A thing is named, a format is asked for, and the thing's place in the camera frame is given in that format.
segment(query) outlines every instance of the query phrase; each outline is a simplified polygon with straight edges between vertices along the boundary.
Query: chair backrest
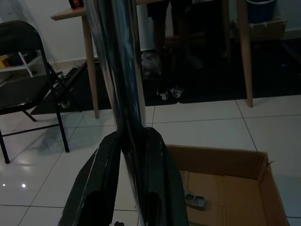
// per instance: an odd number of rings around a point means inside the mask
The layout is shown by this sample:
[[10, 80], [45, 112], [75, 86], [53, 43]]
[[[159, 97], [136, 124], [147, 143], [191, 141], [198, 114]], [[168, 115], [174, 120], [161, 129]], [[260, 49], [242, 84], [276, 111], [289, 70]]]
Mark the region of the chair backrest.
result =
[[0, 56], [29, 50], [42, 50], [37, 30], [23, 21], [0, 24]]

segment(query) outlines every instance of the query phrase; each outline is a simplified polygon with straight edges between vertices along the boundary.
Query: blue bucket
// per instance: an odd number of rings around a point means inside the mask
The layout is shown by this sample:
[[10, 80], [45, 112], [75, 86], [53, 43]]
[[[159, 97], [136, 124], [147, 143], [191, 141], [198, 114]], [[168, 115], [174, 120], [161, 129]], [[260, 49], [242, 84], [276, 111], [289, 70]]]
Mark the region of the blue bucket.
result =
[[276, 0], [246, 0], [249, 23], [258, 24], [270, 21], [274, 16]]

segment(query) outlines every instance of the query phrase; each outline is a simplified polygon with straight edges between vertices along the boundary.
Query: black rug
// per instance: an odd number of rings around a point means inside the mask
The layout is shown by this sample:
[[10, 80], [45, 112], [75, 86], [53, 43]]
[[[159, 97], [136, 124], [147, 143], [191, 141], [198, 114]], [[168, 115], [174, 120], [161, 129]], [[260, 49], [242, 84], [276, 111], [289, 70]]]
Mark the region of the black rug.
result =
[[[286, 41], [291, 48], [301, 54], [301, 39]], [[301, 66], [297, 65], [281, 48], [281, 42], [253, 43], [253, 97], [277, 97], [301, 94]], [[232, 62], [228, 64], [221, 58], [218, 50], [212, 48], [195, 51], [203, 58], [205, 67], [194, 70], [177, 63], [177, 68], [171, 86], [177, 84], [185, 89], [180, 99], [170, 97], [163, 101], [157, 96], [158, 79], [143, 81], [146, 106], [169, 105], [180, 103], [197, 103], [208, 101], [234, 100], [246, 98], [245, 80], [239, 44], [232, 44]], [[97, 86], [99, 109], [109, 109], [110, 102], [97, 67]], [[80, 102], [84, 111], [92, 110], [92, 99], [88, 74], [85, 71], [73, 86], [71, 93]], [[62, 112], [78, 111], [72, 102], [70, 108]], [[53, 103], [46, 102], [38, 105], [32, 114], [54, 113]]]

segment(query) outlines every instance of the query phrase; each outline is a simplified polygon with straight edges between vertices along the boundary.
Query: chair seat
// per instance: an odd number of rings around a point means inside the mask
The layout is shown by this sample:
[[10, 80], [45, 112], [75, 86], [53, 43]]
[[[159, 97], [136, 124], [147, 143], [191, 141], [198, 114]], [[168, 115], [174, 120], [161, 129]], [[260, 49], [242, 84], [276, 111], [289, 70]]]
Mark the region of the chair seat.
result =
[[38, 105], [49, 92], [46, 75], [21, 79], [0, 87], [0, 114], [28, 110]]

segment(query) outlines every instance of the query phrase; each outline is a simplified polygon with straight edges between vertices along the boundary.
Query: open cardboard box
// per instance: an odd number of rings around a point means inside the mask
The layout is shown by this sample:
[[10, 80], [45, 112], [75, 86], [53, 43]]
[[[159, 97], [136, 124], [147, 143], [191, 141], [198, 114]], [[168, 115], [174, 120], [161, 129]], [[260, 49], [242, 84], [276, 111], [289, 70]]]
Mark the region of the open cardboard box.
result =
[[206, 210], [187, 207], [202, 226], [287, 226], [266, 153], [167, 145], [183, 187], [203, 196]]

